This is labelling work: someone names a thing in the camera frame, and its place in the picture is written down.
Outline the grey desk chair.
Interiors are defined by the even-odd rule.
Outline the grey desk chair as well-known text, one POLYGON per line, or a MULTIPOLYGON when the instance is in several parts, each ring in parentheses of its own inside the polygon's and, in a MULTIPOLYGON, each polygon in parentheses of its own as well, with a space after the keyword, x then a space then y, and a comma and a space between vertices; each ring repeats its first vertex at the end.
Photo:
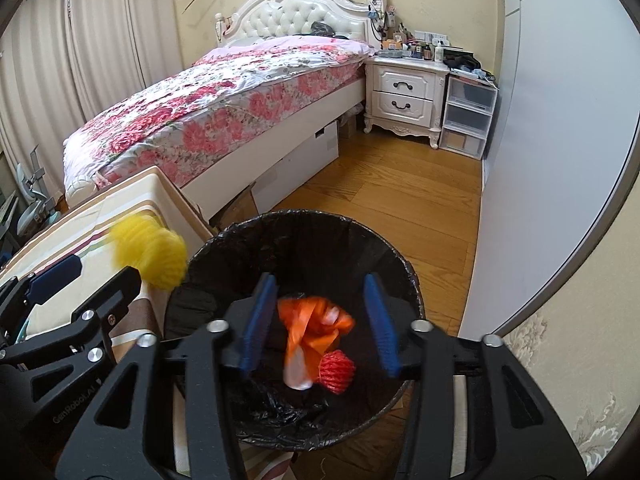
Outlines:
POLYGON ((15 168, 18 188, 27 202, 26 209, 17 221, 17 235, 23 240, 31 238, 42 229, 47 229, 60 218, 60 213, 55 209, 54 199, 44 183, 46 170, 40 165, 36 146, 30 152, 29 158, 32 165, 30 176, 21 164, 17 164, 15 168))

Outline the white nightstand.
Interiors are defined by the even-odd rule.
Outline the white nightstand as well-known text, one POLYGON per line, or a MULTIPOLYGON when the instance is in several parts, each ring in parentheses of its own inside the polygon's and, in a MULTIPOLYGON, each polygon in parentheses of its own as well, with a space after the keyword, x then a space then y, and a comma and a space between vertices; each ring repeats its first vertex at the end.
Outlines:
POLYGON ((442 63, 374 56, 366 63, 364 132, 374 126, 396 136, 425 138, 439 148, 449 76, 442 63))

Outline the yellow foam fruit net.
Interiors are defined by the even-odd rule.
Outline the yellow foam fruit net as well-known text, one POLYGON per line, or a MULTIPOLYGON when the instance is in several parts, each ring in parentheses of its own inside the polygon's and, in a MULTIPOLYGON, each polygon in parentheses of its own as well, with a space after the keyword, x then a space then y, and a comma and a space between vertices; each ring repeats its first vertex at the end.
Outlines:
POLYGON ((188 267, 186 242, 148 214, 130 214, 108 232, 116 268, 131 266, 142 281, 171 292, 179 286, 188 267))

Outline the black trash bin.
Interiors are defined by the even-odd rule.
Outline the black trash bin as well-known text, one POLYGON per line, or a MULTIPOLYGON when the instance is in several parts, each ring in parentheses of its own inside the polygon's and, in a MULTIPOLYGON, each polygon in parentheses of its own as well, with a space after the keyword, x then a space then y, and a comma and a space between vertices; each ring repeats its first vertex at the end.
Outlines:
POLYGON ((262 357, 250 374, 229 370, 224 388, 241 441, 312 451, 373 426, 407 384, 382 370, 363 303, 375 273, 390 296, 424 313, 411 263, 363 224, 314 210, 281 210, 234 224, 191 259, 170 295, 164 335, 191 335, 232 302, 276 281, 262 357))

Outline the white storage box under bed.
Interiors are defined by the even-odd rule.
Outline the white storage box under bed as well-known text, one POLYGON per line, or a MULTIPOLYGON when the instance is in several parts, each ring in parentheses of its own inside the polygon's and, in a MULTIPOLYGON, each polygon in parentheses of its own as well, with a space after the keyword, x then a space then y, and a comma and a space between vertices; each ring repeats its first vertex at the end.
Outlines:
POLYGON ((331 122, 262 174, 252 186, 260 214, 270 211, 338 159, 337 122, 331 122))

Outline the striped bed sheet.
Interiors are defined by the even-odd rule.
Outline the striped bed sheet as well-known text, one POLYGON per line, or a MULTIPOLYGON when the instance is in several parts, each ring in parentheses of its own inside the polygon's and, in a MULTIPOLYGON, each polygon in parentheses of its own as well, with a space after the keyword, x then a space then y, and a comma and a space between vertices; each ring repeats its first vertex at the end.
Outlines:
POLYGON ((145 214, 175 231, 186 242, 189 256, 212 237, 205 221, 158 168, 110 186, 32 238, 1 270, 1 281, 6 282, 46 270, 71 254, 82 264, 79 278, 42 306, 30 309, 18 332, 19 341, 69 323, 73 310, 117 273, 108 231, 130 214, 145 214))

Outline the clear plastic drawer unit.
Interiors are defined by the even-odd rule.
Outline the clear plastic drawer unit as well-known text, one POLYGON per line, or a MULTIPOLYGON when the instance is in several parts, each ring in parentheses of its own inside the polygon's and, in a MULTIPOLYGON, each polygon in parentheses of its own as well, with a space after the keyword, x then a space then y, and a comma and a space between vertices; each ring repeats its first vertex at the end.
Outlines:
POLYGON ((439 147, 481 160, 498 101, 498 88, 486 79, 452 72, 447 82, 439 147))

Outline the pink floral quilt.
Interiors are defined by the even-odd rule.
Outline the pink floral quilt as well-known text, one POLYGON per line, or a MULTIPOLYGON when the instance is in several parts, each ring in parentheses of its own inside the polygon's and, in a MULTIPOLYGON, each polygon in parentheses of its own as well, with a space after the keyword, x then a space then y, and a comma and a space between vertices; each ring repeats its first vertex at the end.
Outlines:
POLYGON ((157 166, 182 188, 286 118, 361 76, 359 40, 284 36, 216 48, 107 108, 63 143, 66 195, 157 166))

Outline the beige curtain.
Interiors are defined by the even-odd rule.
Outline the beige curtain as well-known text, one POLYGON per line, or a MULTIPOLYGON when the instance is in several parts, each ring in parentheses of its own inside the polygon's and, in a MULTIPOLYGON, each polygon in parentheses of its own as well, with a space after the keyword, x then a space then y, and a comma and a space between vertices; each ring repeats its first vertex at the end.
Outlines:
POLYGON ((172 0, 23 0, 1 36, 1 151, 36 153, 60 197, 64 140, 181 69, 172 0))

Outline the white tufted bed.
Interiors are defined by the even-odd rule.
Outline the white tufted bed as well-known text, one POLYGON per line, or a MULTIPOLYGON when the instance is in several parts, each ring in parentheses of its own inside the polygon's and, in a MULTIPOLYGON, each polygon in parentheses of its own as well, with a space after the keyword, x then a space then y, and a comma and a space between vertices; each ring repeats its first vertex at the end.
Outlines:
POLYGON ((248 0, 216 27, 218 47, 65 140, 70 206, 154 166, 211 217, 364 98, 364 4, 248 0))

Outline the red foam fruit net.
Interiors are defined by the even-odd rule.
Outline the red foam fruit net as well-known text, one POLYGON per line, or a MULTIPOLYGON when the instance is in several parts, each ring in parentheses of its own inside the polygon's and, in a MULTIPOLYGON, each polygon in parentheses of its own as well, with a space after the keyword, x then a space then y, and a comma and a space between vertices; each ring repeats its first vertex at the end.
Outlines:
POLYGON ((322 356, 318 382, 334 394, 344 393, 352 383, 356 365, 342 350, 334 350, 322 356))

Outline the orange wrapper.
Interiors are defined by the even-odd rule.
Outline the orange wrapper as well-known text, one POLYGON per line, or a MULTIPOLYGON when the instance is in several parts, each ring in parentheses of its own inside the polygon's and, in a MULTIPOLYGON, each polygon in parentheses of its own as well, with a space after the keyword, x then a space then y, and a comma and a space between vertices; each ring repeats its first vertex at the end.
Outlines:
POLYGON ((354 318, 323 297, 282 298, 278 312, 288 330, 283 369, 285 385, 298 391, 320 385, 318 373, 322 356, 341 350, 341 339, 355 327, 354 318))

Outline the white wardrobe door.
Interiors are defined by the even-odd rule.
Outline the white wardrobe door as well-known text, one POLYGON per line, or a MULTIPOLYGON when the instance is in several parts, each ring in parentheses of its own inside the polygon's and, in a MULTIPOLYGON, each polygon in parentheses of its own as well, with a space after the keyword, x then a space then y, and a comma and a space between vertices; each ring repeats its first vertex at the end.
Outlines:
POLYGON ((503 0, 501 92, 460 334, 505 334, 582 266, 639 165, 638 0, 503 0))

